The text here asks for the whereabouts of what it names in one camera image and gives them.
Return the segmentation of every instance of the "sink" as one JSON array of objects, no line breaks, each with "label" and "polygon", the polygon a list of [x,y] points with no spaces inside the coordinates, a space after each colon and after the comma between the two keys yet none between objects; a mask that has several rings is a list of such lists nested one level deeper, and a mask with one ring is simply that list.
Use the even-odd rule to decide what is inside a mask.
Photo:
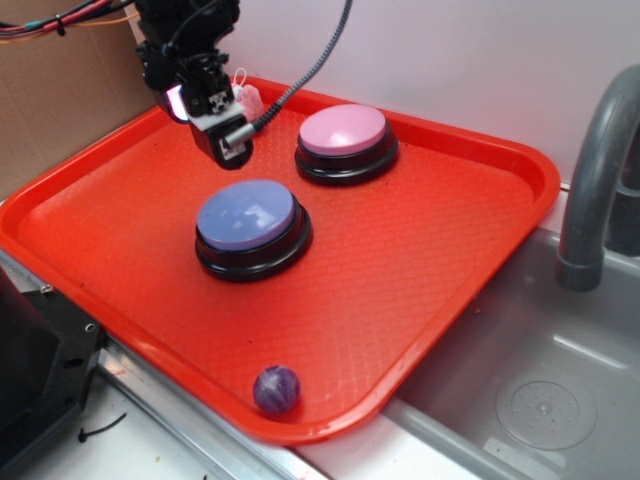
[{"label": "sink", "polygon": [[385,414],[485,478],[640,478],[640,266],[607,252],[601,286],[569,292],[558,241],[535,230]]}]

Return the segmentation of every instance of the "plastic tray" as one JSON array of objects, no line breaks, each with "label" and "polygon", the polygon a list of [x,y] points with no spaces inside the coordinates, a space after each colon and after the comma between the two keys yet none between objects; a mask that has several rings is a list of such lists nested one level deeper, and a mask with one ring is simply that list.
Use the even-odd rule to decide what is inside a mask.
[{"label": "plastic tray", "polygon": [[[252,83],[267,103],[283,91]],[[339,103],[298,93],[235,172],[153,109],[5,202],[0,246],[244,432],[286,445],[327,438],[382,408],[560,183],[528,147],[384,112],[397,165],[359,186],[312,184],[295,169],[298,129]],[[248,178],[286,185],[315,236],[287,271],[230,284],[201,268],[195,219],[210,195]],[[298,373],[302,396],[268,416],[252,385],[278,364]]]}]

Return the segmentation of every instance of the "purple marble ball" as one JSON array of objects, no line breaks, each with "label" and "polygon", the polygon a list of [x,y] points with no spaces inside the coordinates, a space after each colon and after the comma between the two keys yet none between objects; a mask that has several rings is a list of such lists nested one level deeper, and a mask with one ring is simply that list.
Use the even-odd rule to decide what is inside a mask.
[{"label": "purple marble ball", "polygon": [[300,380],[293,370],[274,366],[263,370],[253,384],[253,398],[267,413],[291,410],[300,398]]}]

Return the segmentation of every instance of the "large round button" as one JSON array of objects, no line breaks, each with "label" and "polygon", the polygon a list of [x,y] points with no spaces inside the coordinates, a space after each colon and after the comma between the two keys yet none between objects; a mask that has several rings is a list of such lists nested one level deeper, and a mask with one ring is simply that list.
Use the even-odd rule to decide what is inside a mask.
[{"label": "large round button", "polygon": [[249,180],[220,190],[200,209],[198,228],[211,247],[256,248],[284,232],[295,213],[293,196],[271,180]]},{"label": "large round button", "polygon": [[220,190],[203,205],[196,254],[217,278],[260,280],[297,261],[312,233],[307,211],[286,187],[249,180]]},{"label": "large round button", "polygon": [[323,185],[354,185],[396,162],[398,140],[379,110],[338,105],[307,118],[295,152],[298,173]]},{"label": "large round button", "polygon": [[353,155],[382,140],[386,124],[382,112],[375,108],[338,105],[307,118],[300,127],[300,142],[318,155]]}]

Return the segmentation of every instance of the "tray rim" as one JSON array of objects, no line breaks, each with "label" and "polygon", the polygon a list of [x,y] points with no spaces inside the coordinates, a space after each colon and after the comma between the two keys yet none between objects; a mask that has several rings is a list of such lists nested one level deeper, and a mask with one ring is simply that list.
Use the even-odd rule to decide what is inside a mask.
[{"label": "tray rim", "polygon": [[[284,85],[267,80],[251,78],[248,81],[260,90],[265,103],[272,103],[285,90]],[[292,97],[291,101],[287,103],[286,109],[308,115],[321,108],[342,103],[350,102],[303,90]],[[476,270],[449,298],[444,307],[431,319],[430,330],[433,330],[433,325],[437,324],[440,335],[433,338],[433,334],[430,333],[429,338],[426,339],[424,338],[423,329],[409,348],[398,358],[396,363],[405,363],[402,378],[406,378],[413,366],[426,355],[433,344],[437,342],[439,336],[446,331],[446,326],[455,321],[455,318],[466,306],[469,299],[500,269],[502,264],[506,262],[513,251],[553,205],[560,190],[560,176],[555,165],[546,156],[531,147],[458,127],[418,119],[384,109],[380,110],[389,120],[400,142],[508,171],[522,178],[533,193],[531,209],[526,214],[523,214],[519,223],[496,243],[495,250],[502,252],[500,259],[496,260],[494,255],[488,255],[483,259]],[[92,315],[98,318],[105,315],[124,317],[106,302],[82,290],[65,272],[48,265],[46,259],[42,258],[37,251],[32,251],[21,244],[19,241],[19,227],[21,220],[35,207],[63,191],[87,173],[108,162],[114,155],[117,155],[117,152],[124,151],[132,142],[137,142],[158,128],[170,123],[171,120],[159,107],[153,107],[148,112],[19,189],[4,204],[0,205],[0,248],[4,249],[43,280],[51,282]],[[470,147],[473,147],[472,149],[475,152],[480,152],[480,154],[491,152],[492,161],[479,162],[477,159],[469,158],[472,156],[469,153]],[[215,385],[211,380],[196,378],[192,369],[181,365],[181,361],[178,361],[172,355],[165,353],[163,358],[148,358],[144,351],[134,348],[132,342],[128,341],[126,337],[131,337],[132,335],[136,335],[138,338],[141,336],[143,339],[154,337],[136,325],[132,325],[131,322],[120,323],[128,325],[120,325],[123,327],[118,332],[120,336],[115,335],[118,341],[124,342],[125,345],[134,349],[165,374],[167,374],[166,368],[161,367],[160,364],[167,361],[173,364],[172,373],[179,374],[179,378],[182,380],[177,381],[174,378],[175,375],[167,374],[167,376],[183,388],[191,391],[196,397],[209,396],[213,389],[217,398],[232,400],[231,395],[224,391],[223,388]],[[144,344],[144,342],[137,343],[138,346]],[[159,341],[154,339],[152,343],[158,344]],[[391,365],[389,370],[393,369],[394,366],[395,364]],[[187,379],[194,380],[194,378],[195,387],[193,383],[187,382]],[[238,410],[233,405],[234,401],[228,402],[229,405],[223,405],[220,409],[217,408],[219,405],[216,405],[216,410],[245,433],[256,438],[281,445],[299,445],[326,439],[371,418],[382,409],[395,391],[395,386],[398,383],[397,377],[391,379],[389,375],[384,375],[355,405],[325,421],[307,424],[286,424],[252,414],[251,416],[246,415],[242,424],[237,425],[237,417],[232,415],[232,413],[237,413]],[[358,412],[366,412],[366,414],[359,413],[355,415],[353,412],[356,410]]]}]

